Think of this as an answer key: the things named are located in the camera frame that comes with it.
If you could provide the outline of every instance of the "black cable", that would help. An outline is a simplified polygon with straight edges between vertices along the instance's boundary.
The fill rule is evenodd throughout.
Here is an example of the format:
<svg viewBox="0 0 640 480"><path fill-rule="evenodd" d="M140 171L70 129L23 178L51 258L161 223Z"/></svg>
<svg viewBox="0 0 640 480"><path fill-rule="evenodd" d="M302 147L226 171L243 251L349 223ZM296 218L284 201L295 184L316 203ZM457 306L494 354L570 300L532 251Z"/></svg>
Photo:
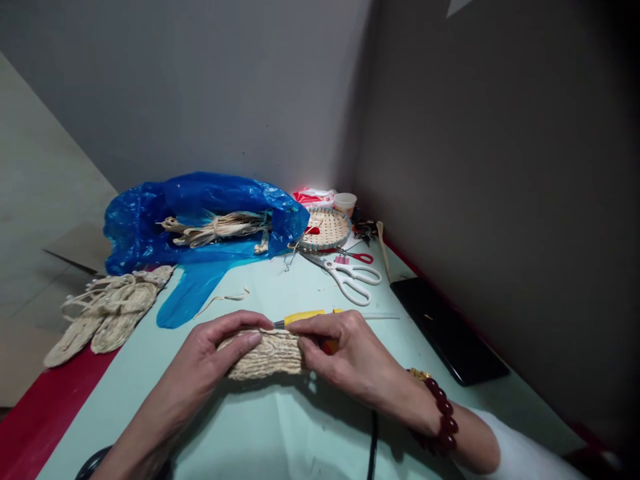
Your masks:
<svg viewBox="0 0 640 480"><path fill-rule="evenodd" d="M378 413L371 410L371 449L369 450L369 470L367 480L373 480L375 475L375 458L378 453Z"/></svg>

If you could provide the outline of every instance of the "right hand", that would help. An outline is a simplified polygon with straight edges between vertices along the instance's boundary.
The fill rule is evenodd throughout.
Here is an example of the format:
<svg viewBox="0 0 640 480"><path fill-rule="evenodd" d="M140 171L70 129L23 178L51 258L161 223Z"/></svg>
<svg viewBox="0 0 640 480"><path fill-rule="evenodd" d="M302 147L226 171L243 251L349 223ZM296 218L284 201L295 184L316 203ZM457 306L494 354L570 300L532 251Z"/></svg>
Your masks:
<svg viewBox="0 0 640 480"><path fill-rule="evenodd" d="M298 345L310 370L381 413L427 435L437 434L439 413L433 396L391 356L360 312L317 315L287 329L337 342L337 352L326 355L314 340L300 336Z"/></svg>

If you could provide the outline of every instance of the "red-handled scissors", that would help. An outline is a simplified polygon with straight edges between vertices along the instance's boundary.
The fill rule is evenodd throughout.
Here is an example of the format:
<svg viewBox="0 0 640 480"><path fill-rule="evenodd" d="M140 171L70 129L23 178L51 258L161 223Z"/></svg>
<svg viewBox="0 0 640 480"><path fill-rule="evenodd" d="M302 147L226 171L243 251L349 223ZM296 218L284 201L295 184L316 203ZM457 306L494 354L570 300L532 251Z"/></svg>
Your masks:
<svg viewBox="0 0 640 480"><path fill-rule="evenodd" d="M342 250L342 248L336 248L336 252L338 252L340 255L348 255L349 257L353 257L356 260L360 260L361 262L369 265L373 263L373 257L368 253L349 253L346 250Z"/></svg>

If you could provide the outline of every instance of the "woven bamboo basket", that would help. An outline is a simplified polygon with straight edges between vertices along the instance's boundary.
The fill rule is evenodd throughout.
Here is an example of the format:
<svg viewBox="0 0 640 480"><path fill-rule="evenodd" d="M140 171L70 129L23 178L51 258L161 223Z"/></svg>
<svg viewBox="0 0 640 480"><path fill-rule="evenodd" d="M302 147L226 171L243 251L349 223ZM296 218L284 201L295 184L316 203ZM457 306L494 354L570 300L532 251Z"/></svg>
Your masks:
<svg viewBox="0 0 640 480"><path fill-rule="evenodd" d="M346 213L327 207L309 209L310 227L318 227L319 235L304 234L299 248L310 253L341 247L351 232L351 220Z"/></svg>

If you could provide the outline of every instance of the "scissors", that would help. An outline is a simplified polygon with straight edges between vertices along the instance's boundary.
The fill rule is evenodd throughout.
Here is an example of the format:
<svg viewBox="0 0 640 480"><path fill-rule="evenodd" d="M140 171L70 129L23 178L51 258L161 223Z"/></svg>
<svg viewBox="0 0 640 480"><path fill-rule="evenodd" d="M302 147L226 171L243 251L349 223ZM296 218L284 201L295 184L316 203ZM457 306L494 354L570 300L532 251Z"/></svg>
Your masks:
<svg viewBox="0 0 640 480"><path fill-rule="evenodd" d="M349 257L353 257L357 260L360 260L363 263L366 263L367 265L370 265L373 263L373 257L370 256L368 253L349 253L346 250L342 250L342 248L336 248L336 252L338 252L340 255L348 255Z"/></svg>
<svg viewBox="0 0 640 480"><path fill-rule="evenodd" d="M341 263L334 263L331 261L327 261L318 257L314 257L308 253L300 252L304 258L309 260L310 262L316 264L318 267L326 270L333 277L333 279L337 282L338 287L342 293L345 294L345 297L348 300L354 302L356 305L360 305L361 307L366 307L371 303L371 292L364 288L362 285L354 282L354 280L361 280L370 285L378 285L382 281L382 275L378 270L373 269L371 267L365 267L364 265L342 265ZM371 272L375 275L375 277L370 277L369 275L361 275L357 273L355 270L364 270ZM347 276L340 275L338 272L343 271ZM350 286L353 290L358 292L364 299L354 298L346 289L345 285Z"/></svg>

